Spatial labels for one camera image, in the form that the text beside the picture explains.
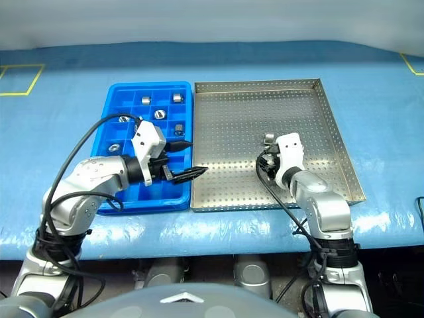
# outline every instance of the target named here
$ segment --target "stainless steel tray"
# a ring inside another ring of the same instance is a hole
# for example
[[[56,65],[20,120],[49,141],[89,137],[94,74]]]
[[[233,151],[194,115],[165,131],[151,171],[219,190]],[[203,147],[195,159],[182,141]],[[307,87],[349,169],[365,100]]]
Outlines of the stainless steel tray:
[[[319,79],[196,83],[194,129],[193,165],[209,167],[191,183],[196,211],[277,207],[254,168],[266,133],[299,133],[306,169],[349,203],[365,200]]]

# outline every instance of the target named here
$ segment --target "metal part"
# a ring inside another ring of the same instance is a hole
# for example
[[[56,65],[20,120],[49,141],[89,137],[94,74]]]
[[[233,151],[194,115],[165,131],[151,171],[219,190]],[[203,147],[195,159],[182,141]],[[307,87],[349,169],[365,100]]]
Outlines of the metal part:
[[[146,278],[146,274],[139,270],[133,270],[132,276],[134,277],[134,289],[140,290],[144,287],[144,279]]]
[[[145,287],[182,283],[184,266],[182,258],[157,258],[147,273]]]
[[[174,176],[172,175],[172,172],[170,171],[168,165],[164,164],[162,166],[162,169],[164,171],[166,181],[171,181],[172,179],[174,179]]]
[[[99,191],[114,195],[128,186],[127,166],[122,157],[92,157],[81,161],[73,172],[59,183],[53,201],[77,191]],[[50,189],[44,194],[43,210],[49,192]],[[56,206],[51,214],[59,234],[70,236],[85,233],[103,201],[104,197],[85,195],[67,199]]]
[[[321,265],[316,261],[313,266],[315,273],[321,269]],[[364,268],[360,262],[350,268],[327,267],[323,276],[323,289],[324,292],[327,291],[325,301],[333,314],[343,308],[372,312],[371,299],[364,277]]]
[[[305,211],[313,237],[331,240],[353,237],[349,206],[325,180],[310,171],[300,171],[291,179],[290,193]]]
[[[70,260],[60,262],[61,265],[69,266]],[[45,292],[58,299],[66,284],[68,275],[52,263],[41,260],[34,256],[32,250],[26,252],[26,257],[21,267],[21,271],[13,285],[12,296],[18,296],[24,292]]]
[[[319,79],[196,83],[195,105],[193,165],[209,166],[191,183],[195,210],[276,207],[255,173],[268,132],[299,133],[305,168],[349,203],[365,200]],[[274,190],[297,206],[288,191]]]
[[[119,151],[119,149],[121,149],[120,144],[112,144],[107,150],[109,152],[116,152],[116,151]]]
[[[238,255],[234,264],[235,285],[263,298],[272,297],[270,273],[259,255]]]
[[[267,165],[269,165],[270,167],[275,167],[276,163],[274,161],[274,157],[271,154],[265,154],[264,159],[265,159]]]
[[[270,133],[265,134],[264,144],[266,144],[266,145],[273,144],[274,143],[274,140],[275,140],[275,135],[274,134],[270,134]]]
[[[118,122],[120,123],[127,123],[129,121],[130,121],[130,117],[127,117],[127,116],[120,116],[118,119]]]
[[[183,124],[176,124],[174,126],[174,135],[184,136],[184,125]]]
[[[152,98],[150,96],[141,97],[141,104],[142,105],[150,105],[151,101],[152,101]]]
[[[155,119],[158,119],[158,120],[165,119],[166,112],[163,109],[159,109],[159,110],[157,110],[157,111],[154,112],[153,117]]]
[[[182,103],[183,97],[180,93],[174,93],[172,96],[172,100],[174,101],[174,103]]]

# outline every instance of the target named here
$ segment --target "yellow tape line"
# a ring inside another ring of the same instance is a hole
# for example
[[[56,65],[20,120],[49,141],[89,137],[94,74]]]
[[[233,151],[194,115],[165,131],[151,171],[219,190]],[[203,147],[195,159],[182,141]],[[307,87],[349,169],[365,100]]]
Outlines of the yellow tape line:
[[[409,70],[417,76],[424,76],[424,72],[417,72],[414,70],[414,68],[412,67],[411,63],[409,63],[408,59],[406,58],[406,56],[403,53],[399,53],[400,56],[403,58],[403,60],[405,61],[407,67],[409,68]]]
[[[28,96],[29,93],[32,91],[32,89],[35,86],[35,83],[38,81],[38,78],[40,77],[44,67],[46,64],[9,64],[9,65],[0,65],[0,68],[3,70],[0,73],[0,79],[5,75],[6,70],[9,68],[40,68],[35,75],[34,79],[32,80],[31,84],[29,85],[29,88],[26,91],[16,91],[16,92],[6,92],[6,93],[0,93],[0,96]]]

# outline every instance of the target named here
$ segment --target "small metal cylinder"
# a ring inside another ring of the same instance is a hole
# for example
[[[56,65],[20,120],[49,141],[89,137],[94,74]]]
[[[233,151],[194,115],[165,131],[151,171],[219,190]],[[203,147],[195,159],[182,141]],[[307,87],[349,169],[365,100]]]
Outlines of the small metal cylinder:
[[[264,138],[264,144],[273,144],[274,143],[275,136],[274,134],[265,134]]]
[[[174,103],[182,103],[183,97],[180,93],[174,93],[172,96],[172,100],[174,101]]]
[[[182,258],[157,258],[147,273],[143,287],[179,284],[183,281],[184,266]]]
[[[150,96],[143,96],[143,97],[141,97],[141,104],[142,105],[150,105],[150,102],[151,102],[151,98],[150,98]]]
[[[259,255],[238,255],[234,264],[234,279],[236,286],[266,299],[272,297],[271,276]]]
[[[162,110],[162,109],[159,109],[159,110],[157,110],[157,111],[154,112],[153,117],[155,119],[158,119],[158,120],[165,119],[166,112],[164,110]]]

